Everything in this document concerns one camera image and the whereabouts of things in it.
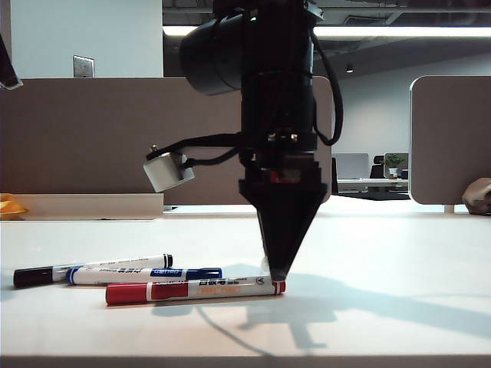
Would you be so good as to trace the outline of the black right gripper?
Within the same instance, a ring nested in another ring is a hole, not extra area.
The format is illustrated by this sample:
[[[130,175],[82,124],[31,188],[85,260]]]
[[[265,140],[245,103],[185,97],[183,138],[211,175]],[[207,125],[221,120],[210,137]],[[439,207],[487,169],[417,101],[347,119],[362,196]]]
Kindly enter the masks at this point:
[[[264,257],[262,270],[284,281],[300,245],[328,194],[315,158],[313,132],[240,133],[237,139],[244,177],[239,192],[256,207]],[[279,205],[293,201],[293,204]]]

